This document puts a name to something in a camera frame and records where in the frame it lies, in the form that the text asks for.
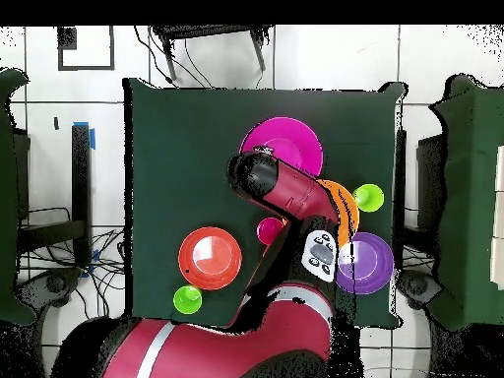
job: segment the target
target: plate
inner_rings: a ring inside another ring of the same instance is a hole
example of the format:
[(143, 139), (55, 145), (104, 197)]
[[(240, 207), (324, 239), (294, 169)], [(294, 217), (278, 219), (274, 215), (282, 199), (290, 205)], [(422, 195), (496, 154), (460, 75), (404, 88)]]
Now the plate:
[(191, 232), (178, 253), (182, 276), (201, 289), (219, 289), (230, 284), (241, 267), (241, 250), (236, 239), (218, 227)]
[(376, 292), (389, 282), (393, 273), (392, 249), (379, 236), (358, 232), (351, 242), (340, 249), (336, 283), (346, 292)]
[(274, 157), (311, 177), (322, 171), (322, 145), (315, 132), (297, 119), (274, 117), (259, 123), (243, 140), (240, 152), (255, 147), (272, 149)]
[(357, 233), (358, 229), (358, 205), (351, 193), (341, 184), (331, 180), (318, 180), (322, 187), (331, 192), (331, 196), (338, 207), (340, 227), (338, 229), (338, 246), (342, 248), (349, 243), (350, 237)]

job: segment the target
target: white floor tile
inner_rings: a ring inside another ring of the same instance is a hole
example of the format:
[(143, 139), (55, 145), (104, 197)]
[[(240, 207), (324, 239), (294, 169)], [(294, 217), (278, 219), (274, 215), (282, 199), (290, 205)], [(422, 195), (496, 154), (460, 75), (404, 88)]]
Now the white floor tile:
[(25, 114), (25, 105), (20, 103), (11, 103), (9, 105), (11, 115), (14, 117), (15, 127), (27, 129), (27, 118)]
[(504, 239), (504, 192), (495, 192), (495, 212), (493, 214), (493, 236)]
[[(427, 106), (404, 106), (403, 127), (407, 131), (406, 145), (406, 193), (405, 205), (409, 209), (418, 208), (418, 162), (416, 149), (420, 139), (439, 135), (443, 132), (441, 122)], [(417, 225), (418, 213), (405, 212), (405, 224)]]
[(504, 239), (492, 238), (490, 280), (504, 285)]
[[(0, 68), (17, 68), (25, 71), (25, 29), (22, 27), (0, 28)], [(25, 87), (17, 89), (12, 101), (25, 100)]]
[(380, 328), (364, 328), (360, 330), (360, 345), (362, 347), (389, 347), (391, 331)]
[(77, 26), (75, 30), (77, 49), (63, 50), (65, 67), (107, 67), (113, 63), (110, 53), (110, 27)]
[[(147, 39), (147, 27), (138, 27), (138, 31), (142, 39)], [(99, 32), (102, 31), (96, 28), (96, 36)], [(76, 54), (80, 53), (80, 44), (85, 47), (88, 43), (87, 36), (91, 36), (90, 30), (78, 29)], [(104, 43), (105, 39), (101, 38), (102, 36), (99, 36), (100, 42)], [(97, 47), (94, 54), (102, 54), (102, 51), (103, 47)], [(124, 77), (144, 80), (149, 77), (148, 54), (147, 48), (139, 43), (133, 27), (116, 26), (114, 71), (58, 71), (56, 28), (27, 28), (27, 73), (30, 79), (28, 101), (122, 101)], [(83, 56), (77, 61), (84, 63)], [(89, 62), (93, 65), (97, 61), (90, 58)]]
[[(258, 89), (270, 89), (273, 86), (273, 29), (270, 29), (270, 43), (265, 39), (262, 51), (266, 70)], [(159, 69), (169, 77), (168, 66), (159, 38), (152, 34), (151, 82), (157, 87), (171, 87)], [(187, 39), (187, 50), (198, 70), (214, 87), (228, 89), (255, 89), (261, 77), (261, 68), (257, 60), (250, 32), (215, 34)], [(200, 82), (209, 85), (191, 64), (183, 39), (175, 40), (172, 50), (174, 59), (189, 70)], [(180, 65), (173, 63), (176, 73), (175, 85), (179, 87), (201, 87)]]
[(422, 310), (412, 310), (407, 299), (396, 293), (396, 308), (403, 326), (394, 332), (394, 347), (430, 347), (430, 328)]
[(504, 55), (498, 27), (401, 25), (400, 80), (409, 85), (405, 102), (440, 100), (446, 80), (460, 73), (492, 87), (502, 85)]
[(397, 80), (397, 25), (278, 25), (277, 89), (376, 91)]
[(504, 191), (504, 146), (498, 148), (495, 169), (495, 191)]
[(360, 359), (364, 365), (364, 378), (390, 378), (391, 350), (389, 348), (362, 348)]
[(42, 347), (42, 359), (43, 367), (45, 369), (45, 376), (49, 377), (51, 375), (52, 366), (58, 355), (59, 347), (57, 346), (43, 346)]
[(122, 104), (94, 103), (28, 105), (32, 209), (71, 209), (72, 125), (89, 122), (95, 131), (95, 150), (91, 150), (93, 224), (124, 223), (123, 108)]
[(416, 271), (431, 274), (433, 265), (433, 258), (427, 258), (427, 255), (410, 248), (405, 248), (403, 250), (404, 267), (409, 267), (410, 269), (414, 269)]
[(392, 378), (427, 378), (430, 349), (394, 348), (392, 355)]

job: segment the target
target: black chair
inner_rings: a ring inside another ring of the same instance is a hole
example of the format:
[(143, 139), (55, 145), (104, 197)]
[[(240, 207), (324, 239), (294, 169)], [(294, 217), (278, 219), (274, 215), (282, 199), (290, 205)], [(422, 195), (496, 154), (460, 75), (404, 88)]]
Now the black chair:
[(162, 44), (162, 50), (166, 56), (169, 76), (172, 81), (177, 79), (173, 68), (171, 48), (177, 39), (187, 39), (191, 37), (210, 36), (213, 34), (250, 32), (252, 43), (256, 51), (257, 60), (261, 71), (266, 70), (261, 48), (264, 38), (268, 36), (268, 29), (274, 25), (186, 25), (186, 26), (153, 26), (153, 32), (157, 35)]

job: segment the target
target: orange plate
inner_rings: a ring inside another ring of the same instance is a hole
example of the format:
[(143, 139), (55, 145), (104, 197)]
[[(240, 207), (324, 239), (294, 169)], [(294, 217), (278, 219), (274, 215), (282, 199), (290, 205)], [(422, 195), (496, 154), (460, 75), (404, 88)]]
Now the orange plate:
[(349, 242), (349, 235), (354, 236), (358, 228), (358, 205), (351, 193), (341, 184), (331, 180), (317, 180), (327, 188), (336, 202), (340, 216), (338, 246), (340, 248)]
[(178, 252), (182, 276), (201, 289), (219, 289), (231, 283), (241, 267), (241, 250), (231, 234), (218, 227), (191, 232)]

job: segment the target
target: red plate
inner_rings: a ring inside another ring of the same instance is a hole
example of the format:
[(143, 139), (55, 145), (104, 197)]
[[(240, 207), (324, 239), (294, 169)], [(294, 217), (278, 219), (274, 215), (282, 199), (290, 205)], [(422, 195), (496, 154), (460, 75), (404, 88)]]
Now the red plate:
[(231, 234), (218, 227), (191, 232), (178, 253), (182, 276), (201, 289), (219, 289), (230, 284), (241, 267), (241, 250)]

